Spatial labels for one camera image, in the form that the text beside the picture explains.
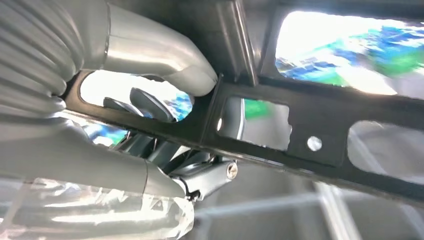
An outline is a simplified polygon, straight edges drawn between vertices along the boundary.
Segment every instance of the clear plastic bag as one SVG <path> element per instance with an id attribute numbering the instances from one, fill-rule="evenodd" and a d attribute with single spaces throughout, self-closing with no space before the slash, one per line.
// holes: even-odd
<path id="1" fill-rule="evenodd" d="M 193 228 L 193 204 L 44 178 L 0 178 L 1 240 L 179 239 Z"/>

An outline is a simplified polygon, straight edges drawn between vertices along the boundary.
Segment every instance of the metal bar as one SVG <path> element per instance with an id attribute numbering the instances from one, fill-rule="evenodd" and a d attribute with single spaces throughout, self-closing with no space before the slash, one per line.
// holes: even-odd
<path id="1" fill-rule="evenodd" d="M 350 127 L 361 120 L 424 130 L 422 100 L 266 77 L 260 77 L 260 84 L 256 87 L 249 87 L 229 83 L 221 75 L 214 92 L 197 97 L 192 112 L 184 120 L 167 123 L 82 101 L 79 88 L 85 76 L 87 74 L 81 74 L 66 98 L 71 111 L 190 148 L 253 161 L 315 180 L 424 206 L 424 185 L 362 171 L 349 161 L 346 148 Z M 288 123 L 292 125 L 287 151 L 221 136 L 217 132 L 217 124 L 227 99 L 231 97 L 287 105 Z M 311 151 L 308 148 L 306 142 L 310 136 L 322 140 L 322 149 Z"/>

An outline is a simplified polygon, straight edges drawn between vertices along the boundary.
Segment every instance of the round hole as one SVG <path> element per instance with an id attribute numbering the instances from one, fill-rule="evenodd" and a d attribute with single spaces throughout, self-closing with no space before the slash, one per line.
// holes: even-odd
<path id="1" fill-rule="evenodd" d="M 316 136 L 311 136 L 307 139 L 307 146 L 311 151 L 318 151 L 323 147 L 323 142 Z"/>

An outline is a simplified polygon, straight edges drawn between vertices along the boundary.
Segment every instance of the screw head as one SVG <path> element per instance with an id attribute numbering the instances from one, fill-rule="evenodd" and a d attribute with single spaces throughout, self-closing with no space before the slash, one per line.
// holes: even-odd
<path id="1" fill-rule="evenodd" d="M 226 177 L 229 180 L 233 180 L 236 178 L 238 172 L 239 168 L 237 167 L 237 164 L 235 162 L 232 162 L 226 168 Z"/>

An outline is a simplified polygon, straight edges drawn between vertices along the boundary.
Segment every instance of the black metal frame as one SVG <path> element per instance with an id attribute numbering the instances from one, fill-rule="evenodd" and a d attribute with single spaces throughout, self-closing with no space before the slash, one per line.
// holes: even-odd
<path id="1" fill-rule="evenodd" d="M 267 164 L 424 206 L 424 185 L 360 170 L 349 161 L 346 148 L 350 127 L 362 120 L 424 130 L 424 101 L 403 96 L 371 95 L 351 88 L 292 79 L 281 81 L 259 77 L 259 84 L 252 87 L 235 84 L 221 75 L 214 92 L 196 98 L 192 112 L 184 120 L 166 123 L 84 102 L 79 90 L 87 75 L 85 72 L 78 76 L 66 98 L 67 108 L 71 111 L 195 149 Z M 287 151 L 219 135 L 217 123 L 229 97 L 289 106 L 288 122 L 292 125 L 292 133 Z M 313 152 L 308 149 L 306 142 L 310 136 L 322 140 L 321 150 Z"/>

